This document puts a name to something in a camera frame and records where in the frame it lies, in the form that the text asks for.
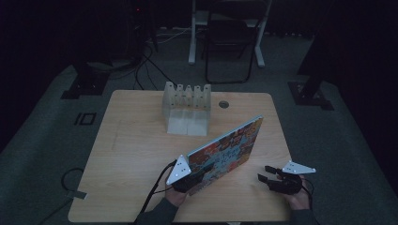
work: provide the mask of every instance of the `wooden table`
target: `wooden table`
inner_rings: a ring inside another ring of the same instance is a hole
[[[70,221],[134,221],[168,163],[257,114],[265,118],[249,160],[189,196],[175,222],[288,220],[290,210],[284,199],[257,180],[258,173],[271,176],[264,166],[282,168],[291,159],[269,94],[213,92],[205,137],[167,134],[162,95],[162,91],[113,93],[78,188],[87,197],[73,201]],[[227,109],[219,106],[222,100],[229,102]],[[154,195],[147,210],[163,196]]]

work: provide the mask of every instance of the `dark background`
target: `dark background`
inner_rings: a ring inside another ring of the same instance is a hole
[[[198,1],[199,8],[209,2]],[[0,2],[1,150],[65,67],[130,57],[137,48],[131,28],[143,23],[133,9],[122,0]],[[191,1],[153,0],[153,10],[154,27],[191,25]],[[281,38],[315,37],[299,73],[339,88],[395,190],[396,14],[396,3],[387,0],[274,0],[266,28]]]

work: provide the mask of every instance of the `laptop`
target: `laptop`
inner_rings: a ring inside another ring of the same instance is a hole
[[[214,164],[212,169],[205,173],[202,182],[191,188],[188,193],[193,195],[199,192],[246,162],[262,122],[263,116],[257,115],[243,125],[189,152],[187,158],[192,174]]]

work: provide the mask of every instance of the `sleeve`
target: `sleeve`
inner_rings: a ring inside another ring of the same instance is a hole
[[[309,209],[292,210],[290,215],[290,225],[316,225],[313,211]]]
[[[176,216],[178,207],[171,204],[165,198],[149,212],[138,215],[137,225],[168,225]]]

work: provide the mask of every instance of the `gray carpet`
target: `gray carpet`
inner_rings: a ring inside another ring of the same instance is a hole
[[[189,66],[189,43],[187,38],[162,43],[160,52],[154,52],[151,60],[175,83],[204,85],[204,61],[200,60],[202,45],[198,43],[196,65]],[[397,224],[397,197],[379,170],[337,88],[325,82],[321,85],[335,111],[297,106],[292,99],[287,82],[308,79],[296,73],[310,45],[310,40],[300,37],[265,37],[262,49],[266,67],[253,67],[252,77],[244,84],[212,85],[212,91],[264,92],[273,96],[292,158],[317,168],[317,173],[307,178],[315,186],[314,213],[320,224]],[[212,64],[210,72],[214,76],[228,76],[228,71],[245,74],[247,59],[244,55],[232,64]],[[166,82],[164,77],[149,63],[147,69],[148,72],[142,67],[139,73],[144,89],[154,89],[148,74],[162,90]],[[133,89],[134,84],[131,73],[118,72],[112,74],[102,96],[60,99],[75,76],[74,69],[68,67],[54,79],[0,155],[2,225],[39,224],[67,200],[60,182],[62,174],[75,167],[84,168],[110,95],[116,89]],[[96,113],[94,124],[74,125],[79,113]],[[68,177],[68,185],[76,188],[79,180],[80,175],[74,173]],[[45,224],[70,224],[69,208],[70,204]]]

